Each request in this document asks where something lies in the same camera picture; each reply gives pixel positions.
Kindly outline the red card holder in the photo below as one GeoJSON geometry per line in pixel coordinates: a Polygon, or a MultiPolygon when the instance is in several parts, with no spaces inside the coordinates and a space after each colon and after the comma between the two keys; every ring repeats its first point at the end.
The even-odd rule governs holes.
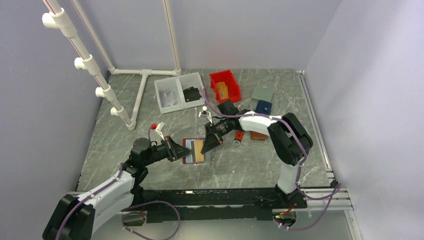
{"type": "Polygon", "coordinates": [[[201,153],[204,146],[203,138],[184,138],[182,143],[184,147],[192,150],[190,155],[183,157],[183,164],[196,165],[210,162],[212,160],[211,152],[206,152],[205,154],[201,153]]]}

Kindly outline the black credit card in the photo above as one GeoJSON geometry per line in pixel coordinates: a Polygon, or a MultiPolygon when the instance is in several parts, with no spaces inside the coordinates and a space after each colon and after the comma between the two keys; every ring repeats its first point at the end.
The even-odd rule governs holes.
{"type": "Polygon", "coordinates": [[[197,87],[189,87],[183,90],[185,98],[191,98],[192,96],[200,96],[199,89],[197,87]]]}

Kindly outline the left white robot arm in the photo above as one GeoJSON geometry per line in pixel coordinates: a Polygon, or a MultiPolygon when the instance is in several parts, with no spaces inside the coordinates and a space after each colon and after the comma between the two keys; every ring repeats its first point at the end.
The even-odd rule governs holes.
{"type": "Polygon", "coordinates": [[[141,137],[134,141],[128,160],[108,180],[85,193],[67,194],[60,199],[43,233],[44,240],[89,240],[96,230],[124,209],[137,210],[144,203],[140,186],[148,165],[161,160],[170,162],[193,151],[165,136],[157,144],[141,137]]]}

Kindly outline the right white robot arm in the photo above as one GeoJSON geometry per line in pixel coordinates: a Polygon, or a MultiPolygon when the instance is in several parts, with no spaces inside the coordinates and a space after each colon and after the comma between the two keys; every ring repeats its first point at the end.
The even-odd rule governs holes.
{"type": "Polygon", "coordinates": [[[201,153],[205,154],[223,144],[224,135],[231,131],[256,132],[270,137],[274,150],[282,161],[275,194],[276,203],[287,208],[295,201],[301,167],[314,143],[304,126],[291,112],[272,116],[248,109],[239,110],[231,100],[214,110],[221,116],[216,123],[205,124],[201,153]]]}

